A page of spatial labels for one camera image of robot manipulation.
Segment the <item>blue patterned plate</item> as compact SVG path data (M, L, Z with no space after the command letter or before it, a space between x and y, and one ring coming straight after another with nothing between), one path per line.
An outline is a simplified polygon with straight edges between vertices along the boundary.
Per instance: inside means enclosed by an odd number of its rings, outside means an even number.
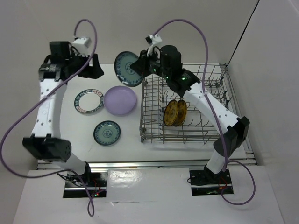
M100 122L93 131L93 138L101 146L111 146L121 136L120 126L111 120Z
M114 71L117 78L128 87L136 87L143 81L143 77L130 67L137 59L138 56L135 53L123 51L117 55L114 61Z

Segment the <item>white plate floral rim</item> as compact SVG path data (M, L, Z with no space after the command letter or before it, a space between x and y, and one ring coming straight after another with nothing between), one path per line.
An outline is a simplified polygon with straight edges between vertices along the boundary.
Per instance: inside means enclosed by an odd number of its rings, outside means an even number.
M99 98L99 102L96 104L96 106L90 110L84 109L80 102L82 101L82 98L87 96L88 94L96 95ZM81 91L74 99L74 108L76 111L78 111L81 114L92 114L98 111L103 106L103 98L104 94L97 90L97 89L86 89Z

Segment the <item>yellow patterned plate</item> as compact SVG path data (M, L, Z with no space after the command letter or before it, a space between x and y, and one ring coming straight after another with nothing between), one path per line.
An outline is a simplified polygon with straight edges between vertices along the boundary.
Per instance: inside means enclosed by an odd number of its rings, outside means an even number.
M174 126L180 126L185 120L187 113L187 104L184 100L178 101L178 114L176 117L176 121L174 122Z
M171 100L164 110L163 121L165 126L172 126L178 114L178 101Z

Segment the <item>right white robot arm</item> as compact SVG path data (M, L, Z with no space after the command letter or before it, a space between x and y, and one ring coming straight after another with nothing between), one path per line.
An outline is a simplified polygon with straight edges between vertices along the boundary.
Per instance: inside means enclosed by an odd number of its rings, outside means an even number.
M130 68L142 77L151 74L166 80L168 87L186 99L213 124L220 137L213 143L214 153L204 168L204 178L216 182L227 168L231 154L246 140L250 121L238 117L206 90L204 80L183 68L181 53L172 45L163 46L159 53L142 50Z

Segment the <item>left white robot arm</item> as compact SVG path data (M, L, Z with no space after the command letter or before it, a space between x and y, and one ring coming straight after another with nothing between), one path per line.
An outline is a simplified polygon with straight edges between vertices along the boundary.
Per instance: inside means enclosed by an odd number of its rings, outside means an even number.
M90 45L89 37L76 38L72 43L50 42L51 54L38 71L42 103L31 136L22 140L36 159L75 171L75 180L81 186L92 182L90 167L74 155L71 143L61 138L60 115L71 75L78 72L79 77L97 79L104 74L97 54L90 55Z

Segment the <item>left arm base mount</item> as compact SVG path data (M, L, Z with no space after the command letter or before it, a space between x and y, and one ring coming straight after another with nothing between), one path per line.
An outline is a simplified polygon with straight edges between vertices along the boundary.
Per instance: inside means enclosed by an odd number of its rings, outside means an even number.
M107 196L107 175L108 172L99 172L90 173L89 180L82 177L91 197L104 198ZM88 198L82 182L73 173L59 176L65 182L63 198Z

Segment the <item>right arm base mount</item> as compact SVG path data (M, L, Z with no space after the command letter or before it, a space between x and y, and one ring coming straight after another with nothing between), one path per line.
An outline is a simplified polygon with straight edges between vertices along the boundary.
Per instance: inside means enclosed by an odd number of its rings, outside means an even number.
M234 194L230 172L227 169L219 174L213 174L206 167L199 170L190 170L187 182L191 186L192 196L209 196L223 194Z

